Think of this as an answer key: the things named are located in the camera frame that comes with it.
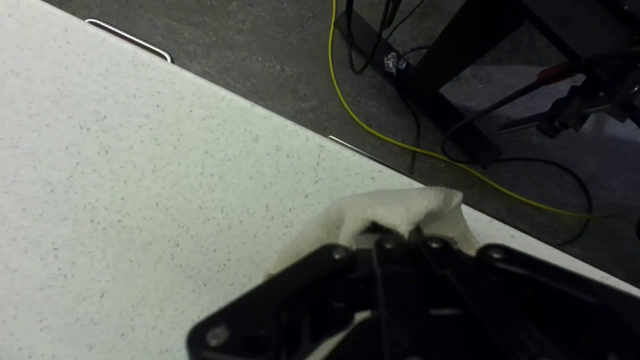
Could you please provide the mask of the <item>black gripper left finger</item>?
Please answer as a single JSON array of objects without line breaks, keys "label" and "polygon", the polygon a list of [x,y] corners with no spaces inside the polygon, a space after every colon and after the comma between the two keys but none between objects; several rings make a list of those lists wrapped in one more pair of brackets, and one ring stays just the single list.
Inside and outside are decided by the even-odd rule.
[{"label": "black gripper left finger", "polygon": [[189,360],[304,360],[371,305],[369,250],[329,243],[196,322]]}]

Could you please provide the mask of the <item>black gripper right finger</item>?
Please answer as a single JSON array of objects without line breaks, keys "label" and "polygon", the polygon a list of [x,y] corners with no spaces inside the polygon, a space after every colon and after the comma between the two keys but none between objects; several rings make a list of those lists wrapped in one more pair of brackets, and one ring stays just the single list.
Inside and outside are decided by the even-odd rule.
[{"label": "black gripper right finger", "polygon": [[640,360],[640,298],[522,250],[413,234],[427,313],[461,360]]}]

